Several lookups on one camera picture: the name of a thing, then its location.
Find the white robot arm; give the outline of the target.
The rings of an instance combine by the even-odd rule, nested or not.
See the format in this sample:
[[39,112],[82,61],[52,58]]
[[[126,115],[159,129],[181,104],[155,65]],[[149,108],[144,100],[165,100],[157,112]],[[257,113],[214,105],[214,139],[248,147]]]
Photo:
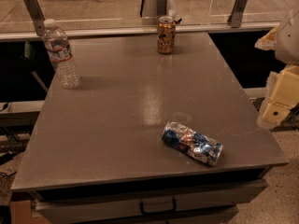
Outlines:
[[273,129],[299,104],[299,10],[292,8],[279,26],[258,39],[254,47],[273,50],[276,59],[286,64],[279,73],[269,74],[257,118],[261,128]]

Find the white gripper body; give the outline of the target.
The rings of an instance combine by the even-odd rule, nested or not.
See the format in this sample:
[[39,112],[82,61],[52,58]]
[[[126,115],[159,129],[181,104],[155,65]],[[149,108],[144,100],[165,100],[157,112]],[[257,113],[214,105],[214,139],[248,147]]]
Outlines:
[[277,82],[271,93],[274,105],[294,108],[299,103],[299,66],[288,64],[277,75]]

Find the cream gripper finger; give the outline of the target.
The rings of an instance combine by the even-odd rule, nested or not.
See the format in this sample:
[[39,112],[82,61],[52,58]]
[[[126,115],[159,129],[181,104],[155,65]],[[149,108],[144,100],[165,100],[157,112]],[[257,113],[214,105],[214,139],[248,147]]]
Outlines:
[[278,28],[274,27],[266,35],[257,40],[254,47],[261,50],[274,50]]
[[289,114],[290,110],[287,107],[263,101],[256,123],[260,128],[271,130],[279,126]]

